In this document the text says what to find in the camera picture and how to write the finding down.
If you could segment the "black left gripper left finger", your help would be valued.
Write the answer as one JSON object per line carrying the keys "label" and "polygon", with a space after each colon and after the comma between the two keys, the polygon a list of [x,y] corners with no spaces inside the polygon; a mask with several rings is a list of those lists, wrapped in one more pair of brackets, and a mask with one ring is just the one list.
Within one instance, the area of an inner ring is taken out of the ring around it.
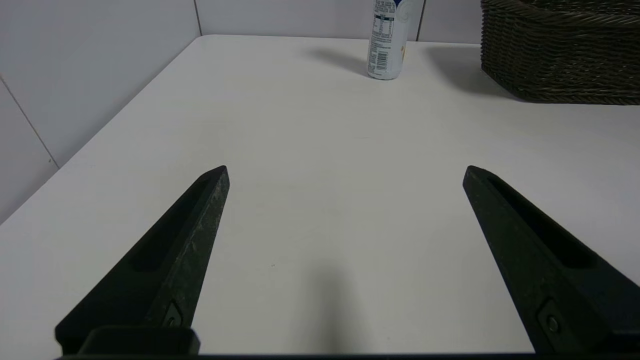
{"label": "black left gripper left finger", "polygon": [[192,322],[230,178],[201,174],[55,326],[64,356],[196,356]]}

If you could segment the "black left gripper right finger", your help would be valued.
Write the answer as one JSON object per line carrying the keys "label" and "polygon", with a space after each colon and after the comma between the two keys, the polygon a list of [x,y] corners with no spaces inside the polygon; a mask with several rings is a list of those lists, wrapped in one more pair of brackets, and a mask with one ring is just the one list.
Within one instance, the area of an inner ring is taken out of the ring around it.
{"label": "black left gripper right finger", "polygon": [[538,356],[637,356],[640,289],[498,175],[462,187]]}

